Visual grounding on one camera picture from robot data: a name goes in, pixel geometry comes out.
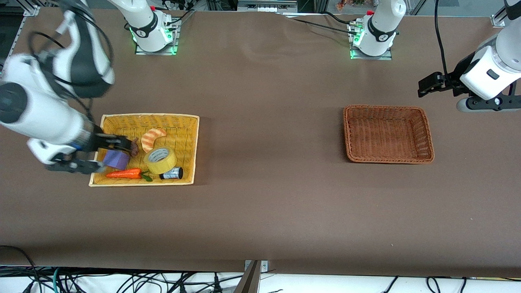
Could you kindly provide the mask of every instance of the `roll of tape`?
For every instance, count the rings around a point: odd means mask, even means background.
[[[152,174],[163,174],[176,166],[177,158],[169,146],[160,146],[149,151],[145,156],[145,164]]]

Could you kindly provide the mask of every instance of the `purple cube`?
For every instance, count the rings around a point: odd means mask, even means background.
[[[130,156],[126,153],[115,150],[108,150],[105,158],[103,159],[103,164],[119,170],[125,170],[129,160]]]

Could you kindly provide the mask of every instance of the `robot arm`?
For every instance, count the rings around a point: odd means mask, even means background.
[[[84,0],[59,4],[65,20],[56,35],[68,30],[71,44],[13,55],[6,61],[0,83],[0,124],[30,137],[30,150],[47,169],[99,172],[102,163],[77,159],[76,152],[129,151],[130,141],[104,134],[89,117],[71,108],[66,98],[102,96],[114,83],[111,58],[104,53],[97,35],[100,29]]]
[[[146,0],[108,0],[125,17],[138,46],[147,52],[156,52],[173,42],[166,34],[171,29],[172,16],[152,9]]]
[[[505,28],[460,61],[448,76],[435,72],[421,80],[419,97],[452,89],[454,96],[469,94],[469,98],[457,103],[457,109],[462,112],[521,108],[521,96],[515,95],[516,81],[521,78],[521,0],[504,2],[509,19],[505,21]],[[509,94],[503,94],[508,87]]]
[[[361,28],[354,28],[358,33],[353,45],[368,56],[380,56],[392,46],[397,28],[407,7],[404,0],[381,0],[373,15],[357,19]]]

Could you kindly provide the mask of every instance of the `brown table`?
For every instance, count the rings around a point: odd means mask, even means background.
[[[240,271],[268,259],[281,273],[521,276],[521,113],[417,97],[441,70],[432,17],[405,17],[393,61],[375,62],[351,60],[342,33],[273,13],[198,12],[177,56],[135,56],[121,14],[94,14],[116,84],[93,113],[201,116],[195,185],[90,188],[0,128],[2,244],[54,266]],[[47,8],[29,18],[16,52],[61,20]],[[449,68],[495,32],[487,18],[443,17],[440,29]],[[434,162],[350,163],[349,104],[425,109]]]

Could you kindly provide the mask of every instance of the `orange carrot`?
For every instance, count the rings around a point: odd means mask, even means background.
[[[152,178],[145,175],[148,171],[141,172],[141,169],[134,168],[122,171],[115,171],[105,175],[107,178],[126,178],[126,179],[145,179],[146,181],[152,181]]]

